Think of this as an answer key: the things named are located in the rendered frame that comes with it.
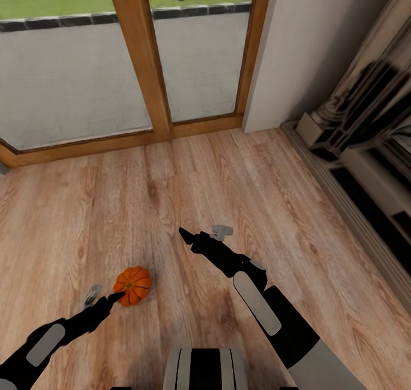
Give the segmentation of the robot trunk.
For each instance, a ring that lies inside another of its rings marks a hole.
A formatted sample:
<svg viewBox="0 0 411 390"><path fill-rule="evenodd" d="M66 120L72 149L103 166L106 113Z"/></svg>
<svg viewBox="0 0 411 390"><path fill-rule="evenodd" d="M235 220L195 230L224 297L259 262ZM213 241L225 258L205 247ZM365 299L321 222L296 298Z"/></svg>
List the robot trunk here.
<svg viewBox="0 0 411 390"><path fill-rule="evenodd" d="M248 390L244 359L237 348L174 348L163 390Z"/></svg>

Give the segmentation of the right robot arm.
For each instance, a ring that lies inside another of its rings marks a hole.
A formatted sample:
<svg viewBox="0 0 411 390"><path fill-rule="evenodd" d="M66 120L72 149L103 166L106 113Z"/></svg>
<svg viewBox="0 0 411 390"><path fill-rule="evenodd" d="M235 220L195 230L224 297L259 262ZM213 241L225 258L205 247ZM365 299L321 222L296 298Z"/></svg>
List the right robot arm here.
<svg viewBox="0 0 411 390"><path fill-rule="evenodd" d="M222 243L234 229L214 225L215 234L179 232L196 254L204 254L228 278L249 307L299 390L368 390L277 288L266 290L266 269Z"/></svg>

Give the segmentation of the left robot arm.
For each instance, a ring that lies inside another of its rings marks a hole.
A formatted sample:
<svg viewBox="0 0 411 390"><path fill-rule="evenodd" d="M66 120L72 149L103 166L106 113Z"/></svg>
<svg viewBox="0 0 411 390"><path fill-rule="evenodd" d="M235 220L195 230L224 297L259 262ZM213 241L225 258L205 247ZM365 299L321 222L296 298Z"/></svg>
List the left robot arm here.
<svg viewBox="0 0 411 390"><path fill-rule="evenodd" d="M60 346L95 331L110 313L113 304L125 292L111 294L93 301L102 291L102 285L94 285L87 290L79 302L79 314L51 322L33 333L13 355L0 365L0 390L30 390L50 362L51 355Z"/></svg>

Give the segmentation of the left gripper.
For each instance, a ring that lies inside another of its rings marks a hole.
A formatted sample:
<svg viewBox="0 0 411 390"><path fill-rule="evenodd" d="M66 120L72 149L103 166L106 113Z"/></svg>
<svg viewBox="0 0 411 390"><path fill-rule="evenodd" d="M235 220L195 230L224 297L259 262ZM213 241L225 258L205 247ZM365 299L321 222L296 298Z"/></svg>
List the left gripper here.
<svg viewBox="0 0 411 390"><path fill-rule="evenodd" d="M84 310L83 312L80 313L80 303L79 303L79 315L83 319L84 323L84 330L83 334L89 332L92 333L95 331L100 323L107 317L107 315L110 313L113 304L117 302L118 299L120 299L122 296L125 296L125 292L118 292L115 294L111 294L108 297L108 300L106 297L100 298L94 306L88 308L87 310Z"/></svg>

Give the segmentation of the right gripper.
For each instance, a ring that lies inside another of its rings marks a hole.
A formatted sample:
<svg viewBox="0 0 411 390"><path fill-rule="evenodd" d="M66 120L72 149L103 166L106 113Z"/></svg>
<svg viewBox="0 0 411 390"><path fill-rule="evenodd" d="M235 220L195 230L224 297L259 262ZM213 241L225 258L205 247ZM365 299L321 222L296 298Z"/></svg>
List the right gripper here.
<svg viewBox="0 0 411 390"><path fill-rule="evenodd" d="M180 227L179 232L186 244L191 245L193 243L191 250L194 253L204 254L216 267L221 253L229 249L222 241L217 241L215 237L210 237L211 234L209 235L203 231L200 234L193 235Z"/></svg>

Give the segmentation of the pumpkin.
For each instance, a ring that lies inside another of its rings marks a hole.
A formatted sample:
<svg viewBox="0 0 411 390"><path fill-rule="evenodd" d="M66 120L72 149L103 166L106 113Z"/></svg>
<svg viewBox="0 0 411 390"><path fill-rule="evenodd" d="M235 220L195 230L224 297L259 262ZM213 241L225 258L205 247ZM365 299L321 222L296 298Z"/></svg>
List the pumpkin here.
<svg viewBox="0 0 411 390"><path fill-rule="evenodd" d="M116 284L113 287L113 292L120 293L125 292L125 296L122 296L117 300L123 307L127 307L138 304L144 299L152 285L152 279L148 270L140 267L129 267L125 271L118 275Z"/></svg>

